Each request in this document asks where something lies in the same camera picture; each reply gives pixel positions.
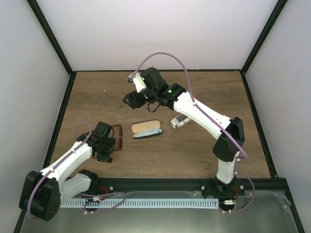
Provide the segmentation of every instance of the white wall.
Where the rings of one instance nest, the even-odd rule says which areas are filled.
[[[153,52],[239,69],[277,0],[38,0],[74,70],[136,69]],[[146,64],[180,69],[172,58]]]
[[[247,73],[281,177],[311,232],[311,1],[288,1]]]
[[[67,82],[27,1],[1,1],[1,232],[13,232],[25,176],[42,168]]]

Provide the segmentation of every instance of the gray floor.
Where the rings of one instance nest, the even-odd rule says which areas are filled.
[[[250,197],[239,197],[245,205]],[[49,222],[25,220],[22,233],[294,233],[289,204],[282,193],[257,191],[252,206],[231,215],[204,209],[116,209],[83,214],[81,209],[60,209]]]

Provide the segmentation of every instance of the brown wood surface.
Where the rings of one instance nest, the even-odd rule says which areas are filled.
[[[185,88],[183,72],[162,72],[167,83],[178,83]],[[118,178],[213,178],[218,160],[212,153],[215,139],[195,122],[173,129],[172,118],[178,115],[161,106],[155,113],[147,105],[131,109],[122,102],[134,90],[126,78],[129,72],[78,72],[68,102],[64,120],[56,142],[52,161],[56,161],[74,143],[74,130],[87,120],[96,126],[98,121],[110,125],[121,124],[123,149],[112,154],[112,163],[89,159],[75,173],[88,169],[100,177]],[[246,161],[239,162],[238,172],[252,178],[270,177],[258,132],[239,72],[191,72],[195,97],[213,110],[230,118],[243,120]],[[146,139],[133,139],[131,125],[146,120],[161,121],[163,134]],[[78,134],[88,131],[83,125]]]

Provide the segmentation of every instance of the white vented strip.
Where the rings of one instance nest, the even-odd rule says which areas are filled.
[[[111,208],[123,199],[105,199],[91,203],[88,208]],[[70,199],[61,204],[61,208],[82,208],[86,199]],[[126,199],[118,208],[196,208],[217,209],[218,199]]]

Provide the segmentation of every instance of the wooden table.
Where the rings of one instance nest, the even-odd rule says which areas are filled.
[[[161,72],[167,83],[178,83],[185,88],[183,72]],[[218,159],[212,153],[216,140],[201,126],[191,122],[180,129],[170,126],[178,115],[161,106],[155,113],[147,105],[132,110],[122,102],[135,89],[126,78],[129,72],[78,72],[56,142],[51,162],[56,161],[74,143],[74,130],[87,120],[96,126],[98,121],[123,128],[122,151],[112,154],[112,163],[89,159],[75,173],[88,169],[100,177],[115,178],[213,178]],[[258,132],[239,72],[191,72],[194,96],[213,110],[230,118],[241,118],[244,123],[246,161],[239,162],[238,172],[252,178],[270,177]],[[131,125],[158,119],[163,134],[146,139],[133,139]],[[79,134],[88,131],[84,125]]]

